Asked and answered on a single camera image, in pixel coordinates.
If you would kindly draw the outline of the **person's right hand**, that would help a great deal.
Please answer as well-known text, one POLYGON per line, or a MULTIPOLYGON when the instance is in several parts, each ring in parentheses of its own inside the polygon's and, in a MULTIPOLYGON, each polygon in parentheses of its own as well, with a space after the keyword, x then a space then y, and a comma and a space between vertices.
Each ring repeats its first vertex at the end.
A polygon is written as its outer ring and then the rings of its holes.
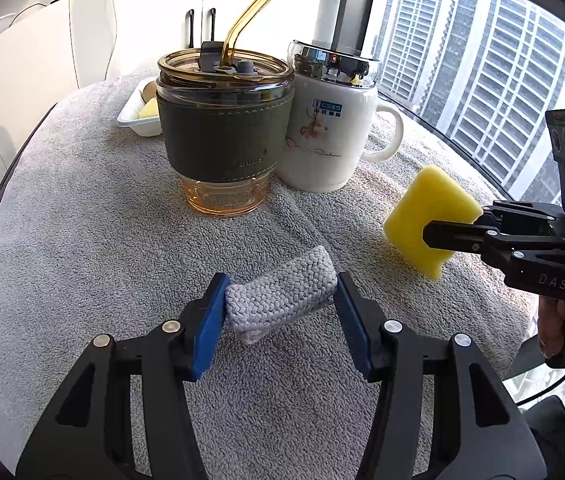
POLYGON ((545 359, 560 354, 565 346, 565 301, 545 296, 539 297, 537 336, 545 359))

